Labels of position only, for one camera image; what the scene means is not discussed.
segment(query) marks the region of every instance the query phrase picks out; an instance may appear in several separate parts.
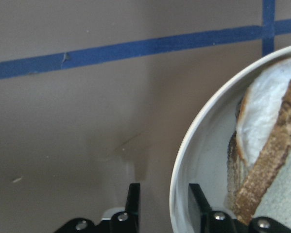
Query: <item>sandwich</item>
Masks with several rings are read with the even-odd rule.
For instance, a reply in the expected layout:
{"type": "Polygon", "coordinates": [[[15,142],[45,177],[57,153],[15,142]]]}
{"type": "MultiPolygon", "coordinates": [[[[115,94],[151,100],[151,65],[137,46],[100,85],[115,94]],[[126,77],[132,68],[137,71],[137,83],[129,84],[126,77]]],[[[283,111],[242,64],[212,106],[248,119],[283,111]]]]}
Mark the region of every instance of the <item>sandwich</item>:
{"type": "Polygon", "coordinates": [[[228,208],[246,225],[267,216],[291,228],[291,58],[253,81],[236,121],[228,147],[228,208]]]}

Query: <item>screw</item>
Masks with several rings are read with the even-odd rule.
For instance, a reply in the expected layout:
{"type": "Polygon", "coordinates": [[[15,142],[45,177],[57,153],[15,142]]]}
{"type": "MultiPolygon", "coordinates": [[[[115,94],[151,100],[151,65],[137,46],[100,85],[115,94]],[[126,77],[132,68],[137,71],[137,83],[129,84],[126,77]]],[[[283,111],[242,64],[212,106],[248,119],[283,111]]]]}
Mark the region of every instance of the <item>screw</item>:
{"type": "Polygon", "coordinates": [[[75,228],[76,230],[80,231],[80,230],[85,229],[87,226],[88,226],[87,222],[83,220],[83,221],[78,222],[75,228]]]}
{"type": "Polygon", "coordinates": [[[126,212],[123,212],[118,215],[117,219],[121,222],[126,221],[128,219],[128,214],[126,212]]]}
{"type": "Polygon", "coordinates": [[[259,219],[257,221],[257,225],[260,228],[269,228],[271,226],[270,223],[266,219],[259,219]]]}
{"type": "Polygon", "coordinates": [[[216,220],[224,220],[225,219],[225,214],[223,212],[215,212],[213,216],[216,220]]]}

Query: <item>bowl rim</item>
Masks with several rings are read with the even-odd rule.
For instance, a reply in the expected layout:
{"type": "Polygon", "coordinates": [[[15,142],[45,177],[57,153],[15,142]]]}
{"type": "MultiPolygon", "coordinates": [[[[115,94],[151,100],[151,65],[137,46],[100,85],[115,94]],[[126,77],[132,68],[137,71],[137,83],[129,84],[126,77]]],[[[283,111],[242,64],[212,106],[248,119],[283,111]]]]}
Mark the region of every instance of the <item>bowl rim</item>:
{"type": "Polygon", "coordinates": [[[170,192],[169,192],[169,211],[170,211],[170,218],[171,218],[171,225],[172,230],[175,233],[179,233],[180,230],[178,229],[177,224],[177,218],[175,216],[175,209],[174,209],[174,201],[175,201],[175,189],[176,189],[176,183],[177,178],[179,174],[179,170],[182,164],[182,160],[184,158],[186,149],[188,148],[188,145],[196,132],[198,126],[202,122],[202,120],[205,118],[207,113],[210,111],[210,109],[213,107],[213,105],[221,98],[221,96],[229,90],[235,83],[237,83],[239,80],[241,80],[243,77],[245,77],[250,72],[254,71],[255,69],[261,67],[262,65],[278,58],[284,55],[287,55],[291,53],[291,46],[285,47],[283,49],[277,50],[275,52],[272,52],[257,61],[253,62],[246,68],[244,68],[242,71],[237,73],[234,77],[232,77],[230,80],[228,80],[221,88],[219,88],[216,93],[206,102],[206,104],[202,107],[202,109],[199,111],[195,119],[192,121],[190,127],[188,128],[188,131],[186,132],[182,143],[180,145],[180,148],[178,150],[172,175],[171,175],[171,184],[170,184],[170,192]]]}

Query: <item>plate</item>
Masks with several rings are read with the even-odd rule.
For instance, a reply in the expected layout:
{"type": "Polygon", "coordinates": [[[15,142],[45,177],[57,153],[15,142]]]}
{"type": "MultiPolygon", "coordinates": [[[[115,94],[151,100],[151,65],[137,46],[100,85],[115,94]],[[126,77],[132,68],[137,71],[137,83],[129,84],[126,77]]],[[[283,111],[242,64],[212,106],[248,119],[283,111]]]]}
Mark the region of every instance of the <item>plate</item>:
{"type": "Polygon", "coordinates": [[[235,110],[246,88],[261,71],[291,57],[291,46],[254,62],[222,86],[188,129],[177,154],[170,186],[170,216],[174,233],[193,233],[188,214],[188,184],[198,183],[209,204],[226,210],[227,147],[235,131],[235,110]]]}

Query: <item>black metal bracket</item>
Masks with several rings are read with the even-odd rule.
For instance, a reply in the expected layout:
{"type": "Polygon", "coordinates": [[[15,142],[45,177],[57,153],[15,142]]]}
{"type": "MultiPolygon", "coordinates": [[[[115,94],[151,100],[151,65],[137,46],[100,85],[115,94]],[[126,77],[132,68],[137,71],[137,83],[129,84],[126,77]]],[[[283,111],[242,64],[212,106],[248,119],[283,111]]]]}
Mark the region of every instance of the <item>black metal bracket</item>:
{"type": "Polygon", "coordinates": [[[209,205],[201,187],[188,186],[188,210],[195,232],[200,233],[291,233],[291,229],[269,217],[257,217],[246,226],[209,205]]]}
{"type": "Polygon", "coordinates": [[[114,214],[110,220],[102,220],[98,225],[85,218],[75,218],[67,222],[55,233],[138,233],[140,184],[129,185],[125,211],[114,214]]]}

